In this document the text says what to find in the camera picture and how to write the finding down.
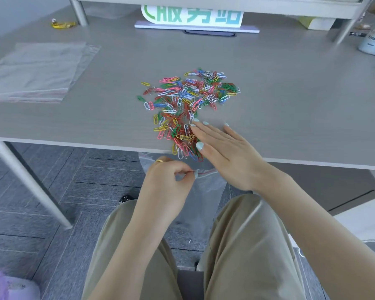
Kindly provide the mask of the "green and white sign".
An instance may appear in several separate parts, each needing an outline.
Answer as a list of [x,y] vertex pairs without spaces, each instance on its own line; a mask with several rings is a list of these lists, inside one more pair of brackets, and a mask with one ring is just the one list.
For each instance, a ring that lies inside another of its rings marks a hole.
[[142,5],[141,12],[144,20],[135,23],[137,29],[260,32],[256,26],[242,24],[243,11]]

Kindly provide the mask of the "black phone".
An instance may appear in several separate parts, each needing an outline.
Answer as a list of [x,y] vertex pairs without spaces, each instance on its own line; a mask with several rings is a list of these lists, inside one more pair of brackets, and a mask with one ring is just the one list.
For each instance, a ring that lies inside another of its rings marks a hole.
[[190,35],[205,35],[205,36],[216,36],[216,37],[235,37],[235,32],[229,31],[205,31],[205,30],[184,30],[185,34]]

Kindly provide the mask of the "person's right forearm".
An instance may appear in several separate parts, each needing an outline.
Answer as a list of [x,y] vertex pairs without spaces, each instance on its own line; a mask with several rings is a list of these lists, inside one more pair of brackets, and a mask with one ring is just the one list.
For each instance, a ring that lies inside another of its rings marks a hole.
[[252,190],[280,217],[330,300],[375,300],[375,252],[287,174],[256,176]]

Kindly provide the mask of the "yellow wrapper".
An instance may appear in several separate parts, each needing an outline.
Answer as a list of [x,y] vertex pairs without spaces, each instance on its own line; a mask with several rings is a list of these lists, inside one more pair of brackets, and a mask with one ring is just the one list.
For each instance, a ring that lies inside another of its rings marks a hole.
[[58,30],[69,29],[69,28],[75,27],[76,25],[77,25],[77,23],[74,22],[74,21],[71,21],[71,22],[58,22],[56,19],[52,19],[51,20],[51,26],[54,29],[58,29]]

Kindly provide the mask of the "grey desk shelf riser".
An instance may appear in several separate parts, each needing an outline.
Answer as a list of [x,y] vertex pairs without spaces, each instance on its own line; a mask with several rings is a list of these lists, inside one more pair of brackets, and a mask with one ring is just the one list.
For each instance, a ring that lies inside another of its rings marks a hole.
[[204,9],[233,9],[251,13],[344,19],[334,38],[339,45],[374,0],[69,0],[81,26],[88,21],[81,1],[133,5],[167,5]]

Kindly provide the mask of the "khaki trousers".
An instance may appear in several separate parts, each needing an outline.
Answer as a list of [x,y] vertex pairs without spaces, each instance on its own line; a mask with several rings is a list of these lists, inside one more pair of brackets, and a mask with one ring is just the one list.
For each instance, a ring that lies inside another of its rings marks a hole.
[[[92,255],[82,300],[108,266],[130,222],[137,200],[107,217]],[[200,259],[208,300],[306,300],[300,268],[286,228],[255,194],[232,198],[215,219]],[[177,266],[163,239],[144,278],[141,300],[182,300]]]

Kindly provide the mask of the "person's right hand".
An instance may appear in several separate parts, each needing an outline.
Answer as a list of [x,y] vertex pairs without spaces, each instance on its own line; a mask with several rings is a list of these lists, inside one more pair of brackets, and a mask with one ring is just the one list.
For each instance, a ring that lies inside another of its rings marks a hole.
[[230,137],[230,140],[205,143],[221,154],[221,167],[216,169],[235,188],[261,194],[283,177],[283,173],[267,163],[248,141]]

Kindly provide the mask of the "clear zip bag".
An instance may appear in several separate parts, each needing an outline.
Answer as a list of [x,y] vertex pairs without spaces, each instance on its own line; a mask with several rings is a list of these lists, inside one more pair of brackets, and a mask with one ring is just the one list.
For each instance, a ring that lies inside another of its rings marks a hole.
[[[197,179],[187,196],[185,204],[181,212],[169,226],[186,232],[190,239],[205,240],[209,237],[215,213],[226,186],[225,179],[209,161],[194,161],[190,157],[180,160],[177,156],[173,155],[140,152],[139,159],[145,173],[147,173],[149,167],[160,156],[182,161],[189,165],[191,169],[197,170]],[[137,225],[136,231],[139,234],[143,232],[143,229],[147,229],[147,232],[142,233],[141,236],[145,240],[152,240],[154,242],[159,242],[169,227],[149,225],[144,221],[136,219],[134,213],[131,223]]]

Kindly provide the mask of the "pile of coloured paper clips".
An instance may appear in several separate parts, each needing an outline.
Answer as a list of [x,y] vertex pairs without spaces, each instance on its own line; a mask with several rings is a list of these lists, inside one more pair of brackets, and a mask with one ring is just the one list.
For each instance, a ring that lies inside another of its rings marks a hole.
[[158,140],[172,143],[172,154],[180,160],[192,158],[203,161],[196,148],[199,141],[191,130],[204,107],[217,111],[233,96],[241,93],[238,86],[226,82],[224,72],[206,71],[198,68],[188,71],[183,77],[164,77],[158,85],[142,81],[145,91],[136,98],[146,111],[153,115],[153,132]]

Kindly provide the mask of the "grey table leg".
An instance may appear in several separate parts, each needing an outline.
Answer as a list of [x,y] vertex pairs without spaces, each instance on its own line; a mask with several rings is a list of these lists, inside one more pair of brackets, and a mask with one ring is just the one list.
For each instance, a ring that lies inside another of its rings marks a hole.
[[73,228],[59,203],[10,142],[0,141],[0,159],[65,229]]

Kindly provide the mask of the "stack of clear plastic bags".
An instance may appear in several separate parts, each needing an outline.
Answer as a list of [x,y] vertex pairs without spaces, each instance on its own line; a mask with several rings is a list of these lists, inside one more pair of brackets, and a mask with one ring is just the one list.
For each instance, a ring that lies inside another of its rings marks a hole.
[[0,102],[60,103],[101,46],[18,43],[0,60]]

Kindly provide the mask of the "person's left hand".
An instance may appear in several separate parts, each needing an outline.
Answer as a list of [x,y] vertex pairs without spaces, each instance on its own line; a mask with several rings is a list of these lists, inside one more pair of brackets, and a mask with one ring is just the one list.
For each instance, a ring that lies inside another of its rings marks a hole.
[[148,169],[134,216],[154,226],[169,226],[181,212],[193,184],[179,184],[175,173],[191,171],[182,161],[160,156]]

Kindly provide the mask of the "person's left forearm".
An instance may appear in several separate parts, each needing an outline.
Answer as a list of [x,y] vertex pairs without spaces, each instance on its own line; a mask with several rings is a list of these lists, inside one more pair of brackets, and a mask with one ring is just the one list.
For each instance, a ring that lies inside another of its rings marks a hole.
[[132,219],[136,203],[120,204],[106,219],[82,300],[182,300],[170,247]]

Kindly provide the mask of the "yellow-green box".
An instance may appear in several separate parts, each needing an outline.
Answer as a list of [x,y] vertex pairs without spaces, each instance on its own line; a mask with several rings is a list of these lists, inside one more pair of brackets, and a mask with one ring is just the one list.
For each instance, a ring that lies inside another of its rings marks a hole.
[[307,30],[329,31],[335,22],[335,18],[321,18],[299,16],[298,22]]

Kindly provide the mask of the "white cabinet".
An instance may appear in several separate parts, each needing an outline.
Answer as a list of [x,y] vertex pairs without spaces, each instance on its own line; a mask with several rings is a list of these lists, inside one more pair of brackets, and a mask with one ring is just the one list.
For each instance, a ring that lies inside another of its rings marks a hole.
[[329,210],[335,219],[363,242],[375,242],[375,191]]

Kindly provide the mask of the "dark chair seat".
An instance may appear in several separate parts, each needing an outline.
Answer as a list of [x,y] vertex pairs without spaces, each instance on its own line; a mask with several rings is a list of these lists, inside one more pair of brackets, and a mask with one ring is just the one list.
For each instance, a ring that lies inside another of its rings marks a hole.
[[198,270],[199,262],[194,267],[178,268],[177,282],[183,300],[204,300],[204,272]]

